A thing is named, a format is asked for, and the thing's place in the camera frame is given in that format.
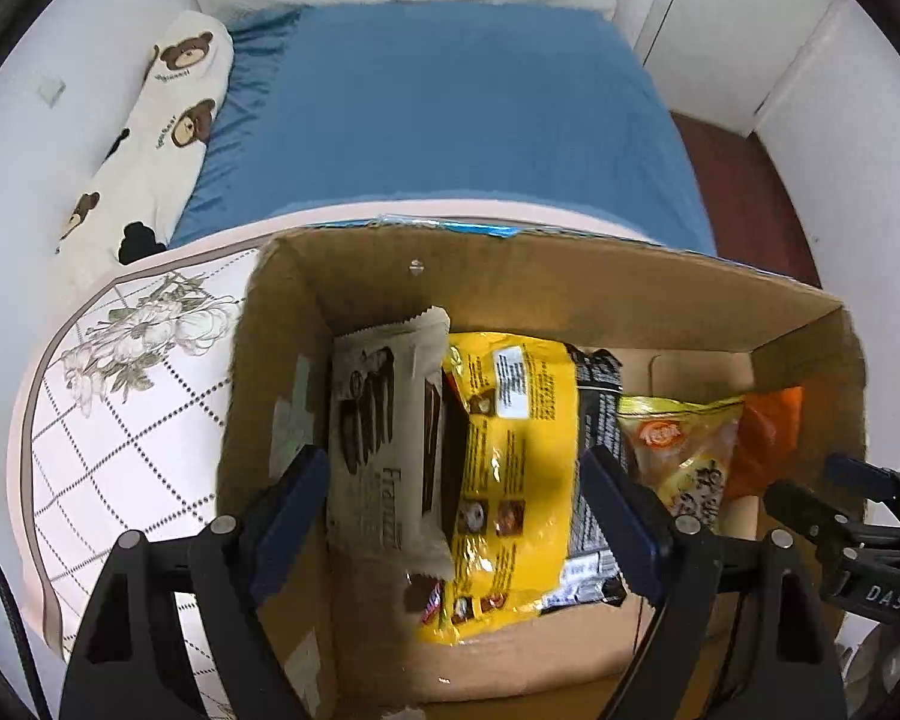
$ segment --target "cardboard box flap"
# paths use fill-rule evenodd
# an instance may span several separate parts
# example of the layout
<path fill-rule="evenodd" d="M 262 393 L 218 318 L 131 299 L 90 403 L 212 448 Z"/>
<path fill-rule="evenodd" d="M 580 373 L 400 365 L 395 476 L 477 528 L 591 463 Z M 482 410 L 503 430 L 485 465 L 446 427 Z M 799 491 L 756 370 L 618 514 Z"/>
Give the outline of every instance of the cardboard box flap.
<path fill-rule="evenodd" d="M 866 363 L 850 314 L 842 308 L 834 311 L 762 346 L 751 360 L 762 391 L 803 387 L 794 480 L 831 506 L 862 517 L 865 501 L 860 495 L 823 480 L 823 460 L 831 452 L 866 456 Z M 815 563 L 809 551 L 807 560 Z"/>
<path fill-rule="evenodd" d="M 700 717 L 726 654 L 726 638 L 709 640 L 703 645 L 700 659 L 690 677 L 674 720 L 696 720 Z M 622 675 L 618 675 L 532 696 L 470 701 L 466 704 L 428 704 L 425 707 L 426 716 L 427 720 L 514 720 L 514 718 L 593 720 L 601 717 L 601 712 L 620 685 L 621 678 Z M 367 717 L 367 720 L 370 720 L 372 715 L 354 715 L 354 718 L 357 717 L 361 720 Z"/>
<path fill-rule="evenodd" d="M 648 394 L 710 403 L 754 388 L 754 369 L 743 352 L 661 351 L 650 361 Z"/>
<path fill-rule="evenodd" d="M 278 399 L 293 397 L 301 356 L 311 370 L 306 392 L 314 438 L 326 445 L 324 373 L 333 334 L 285 242 L 277 239 L 261 253 L 243 303 L 233 341 L 230 408 L 217 468 L 219 514 L 240 514 L 271 483 L 274 406 Z"/>
<path fill-rule="evenodd" d="M 751 351 L 840 307 L 780 276 L 616 239 L 527 232 L 500 240 L 394 225 L 287 239 L 337 335 L 436 304 L 455 331 L 501 329 L 577 346 Z"/>

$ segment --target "yellow snack bag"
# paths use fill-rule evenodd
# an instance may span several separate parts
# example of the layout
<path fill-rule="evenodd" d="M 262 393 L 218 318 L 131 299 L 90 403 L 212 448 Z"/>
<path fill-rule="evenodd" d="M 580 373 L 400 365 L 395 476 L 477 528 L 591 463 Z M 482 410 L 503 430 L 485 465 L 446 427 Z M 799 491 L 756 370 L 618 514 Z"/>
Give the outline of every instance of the yellow snack bag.
<path fill-rule="evenodd" d="M 730 474 L 743 396 L 706 405 L 659 397 L 620 398 L 618 419 L 643 483 L 674 517 L 713 527 Z"/>
<path fill-rule="evenodd" d="M 461 333 L 450 336 L 444 370 L 470 414 L 451 541 L 454 595 L 528 603 L 557 586 L 567 554 L 576 365 L 556 341 Z"/>
<path fill-rule="evenodd" d="M 439 581 L 423 613 L 421 636 L 426 641 L 457 644 L 511 623 L 532 620 L 540 615 L 540 594 L 535 595 L 495 593 L 474 598 L 455 594 L 451 581 Z"/>

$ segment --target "orange snack package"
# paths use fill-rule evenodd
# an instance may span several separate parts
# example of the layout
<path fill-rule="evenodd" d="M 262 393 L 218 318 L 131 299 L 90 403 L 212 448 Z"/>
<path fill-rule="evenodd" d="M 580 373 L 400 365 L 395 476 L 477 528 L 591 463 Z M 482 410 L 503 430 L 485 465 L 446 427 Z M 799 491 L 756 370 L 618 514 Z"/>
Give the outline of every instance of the orange snack package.
<path fill-rule="evenodd" d="M 725 500 L 762 495 L 768 485 L 787 476 L 797 449 L 802 406 L 802 386 L 744 396 Z"/>

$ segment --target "bed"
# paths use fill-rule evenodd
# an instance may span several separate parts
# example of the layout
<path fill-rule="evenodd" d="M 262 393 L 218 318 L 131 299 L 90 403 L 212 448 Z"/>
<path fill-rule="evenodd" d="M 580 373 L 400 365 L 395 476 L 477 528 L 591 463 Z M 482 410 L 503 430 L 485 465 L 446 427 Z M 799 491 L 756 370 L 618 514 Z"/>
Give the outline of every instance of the bed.
<path fill-rule="evenodd" d="M 60 655 L 116 531 L 171 538 L 213 515 L 228 341 L 266 236 L 395 215 L 488 235 L 547 226 L 714 253 L 679 134 L 624 38 L 634 30 L 608 20 L 617 0 L 306 1 L 158 0 L 142 11 L 139 61 L 117 73 L 121 97 L 103 106 L 107 121 L 90 117 L 82 148 L 93 167 L 58 201 L 74 225 L 61 254 L 84 238 L 106 256 L 94 265 L 79 250 L 66 255 L 79 283 L 29 341 L 38 355 L 19 389 L 7 491 L 26 619 Z M 184 26 L 181 11 L 191 14 Z M 160 98 L 166 123 L 148 124 L 151 148 L 162 136 L 161 153 L 188 160 L 173 212 L 159 199 L 146 206 L 146 240 L 125 224 L 143 222 L 138 207 L 94 223 L 103 199 L 88 207 L 93 182 L 133 154 L 125 111 L 151 105 L 140 79 L 144 91 L 170 86 L 151 82 L 187 70 L 178 58 L 190 50 L 184 64 L 208 67 L 211 46 L 214 62 L 229 63 L 226 88 L 184 104 Z M 178 133 L 181 114 L 201 103 L 189 119 L 208 121 Z M 152 185 L 134 176 L 127 186 Z M 108 182 L 123 185 L 121 175 Z M 284 445 L 305 437 L 306 419 L 279 405 L 274 435 Z M 168 481 L 181 453 L 188 472 Z M 153 484 L 152 496 L 127 494 Z M 197 610 L 186 598 L 179 608 L 208 712 L 226 716 Z"/>
<path fill-rule="evenodd" d="M 165 247 L 374 200 L 482 199 L 482 218 L 519 202 L 714 253 L 677 129 L 612 23 L 619 1 L 197 0 L 154 39 L 76 195 L 60 302 Z M 180 148 L 184 125 L 199 133 Z"/>

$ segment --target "wooden floor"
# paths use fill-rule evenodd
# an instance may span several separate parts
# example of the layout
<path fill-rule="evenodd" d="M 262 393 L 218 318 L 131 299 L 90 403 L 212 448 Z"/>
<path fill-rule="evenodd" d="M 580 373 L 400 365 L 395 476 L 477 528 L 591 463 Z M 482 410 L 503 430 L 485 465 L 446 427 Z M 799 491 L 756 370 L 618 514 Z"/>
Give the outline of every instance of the wooden floor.
<path fill-rule="evenodd" d="M 803 228 L 759 139 L 681 114 L 674 121 L 697 174 L 717 254 L 818 287 Z"/>

